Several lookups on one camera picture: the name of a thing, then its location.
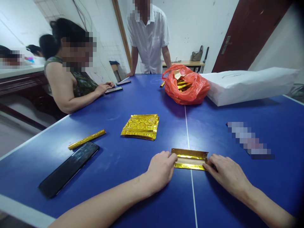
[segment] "white paper bag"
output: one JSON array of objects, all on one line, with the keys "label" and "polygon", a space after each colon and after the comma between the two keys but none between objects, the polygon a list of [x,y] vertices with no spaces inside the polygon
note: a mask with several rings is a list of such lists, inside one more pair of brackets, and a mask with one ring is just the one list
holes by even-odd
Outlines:
[{"label": "white paper bag", "polygon": [[201,74],[210,84],[208,97],[217,105],[289,93],[299,70],[273,67],[261,71],[224,71]]}]

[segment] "person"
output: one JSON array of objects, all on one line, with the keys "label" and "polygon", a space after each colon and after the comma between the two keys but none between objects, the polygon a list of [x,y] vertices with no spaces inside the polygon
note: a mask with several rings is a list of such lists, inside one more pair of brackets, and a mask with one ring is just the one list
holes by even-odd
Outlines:
[{"label": "person", "polygon": [[50,22],[53,35],[40,37],[39,45],[46,59],[45,75],[59,109],[73,113],[95,101],[113,82],[98,85],[84,71],[93,53],[93,41],[79,25],[59,18]]},{"label": "person", "polygon": [[166,15],[161,9],[152,5],[150,0],[134,0],[134,4],[137,13],[132,13],[127,17],[132,46],[132,66],[127,77],[135,74],[138,54],[141,58],[142,73],[161,74],[162,55],[167,67],[171,67],[168,49],[170,34]]},{"label": "person", "polygon": [[34,56],[43,58],[42,49],[36,45],[30,44],[26,46],[26,49],[30,51]]},{"label": "person", "polygon": [[[109,227],[134,204],[163,189],[171,181],[175,161],[177,155],[169,151],[156,154],[147,172],[70,209],[49,228]],[[254,187],[241,167],[229,157],[212,154],[203,165],[220,185],[269,227],[293,227],[295,224],[295,218]]]},{"label": "person", "polygon": [[20,69],[20,66],[32,65],[24,55],[19,51],[12,51],[9,48],[0,45],[1,68],[4,69]]}]

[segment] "door handle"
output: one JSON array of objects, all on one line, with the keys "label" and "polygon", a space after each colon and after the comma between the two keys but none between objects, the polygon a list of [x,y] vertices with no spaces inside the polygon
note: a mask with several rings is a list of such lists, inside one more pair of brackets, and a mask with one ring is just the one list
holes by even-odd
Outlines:
[{"label": "door handle", "polygon": [[231,37],[231,36],[227,36],[227,39],[226,39],[226,42],[225,42],[225,44],[224,44],[224,47],[223,47],[223,50],[222,50],[222,53],[221,53],[221,54],[224,54],[224,53],[225,53],[226,48],[227,48],[228,45],[232,45],[232,43],[229,43],[230,37]]}]

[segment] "smartphone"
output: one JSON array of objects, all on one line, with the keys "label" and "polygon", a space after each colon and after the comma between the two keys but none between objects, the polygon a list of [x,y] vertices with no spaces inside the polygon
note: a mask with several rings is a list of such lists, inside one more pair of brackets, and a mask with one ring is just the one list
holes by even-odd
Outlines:
[{"label": "smartphone", "polygon": [[116,85],[120,86],[120,85],[127,84],[127,83],[130,83],[130,82],[131,82],[130,80],[125,80],[125,81],[116,83]]},{"label": "smartphone", "polygon": [[113,89],[109,89],[105,92],[105,94],[107,93],[112,93],[112,92],[116,92],[116,91],[119,91],[119,90],[122,90],[123,88],[120,86],[120,87],[116,87],[116,88],[113,88]]},{"label": "smartphone", "polygon": [[98,150],[91,142],[84,144],[40,183],[39,190],[48,199],[55,197]]}]

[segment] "green patterned top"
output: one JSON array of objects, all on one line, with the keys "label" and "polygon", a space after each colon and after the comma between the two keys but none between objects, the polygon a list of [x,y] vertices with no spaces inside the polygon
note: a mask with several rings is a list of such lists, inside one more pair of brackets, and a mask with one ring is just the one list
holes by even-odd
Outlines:
[{"label": "green patterned top", "polygon": [[[51,62],[58,62],[62,64],[62,59],[53,56],[49,58],[44,64],[44,73],[46,66]],[[77,81],[76,88],[74,88],[74,97],[82,97],[93,92],[98,86],[86,72],[71,72],[74,78]]]}]

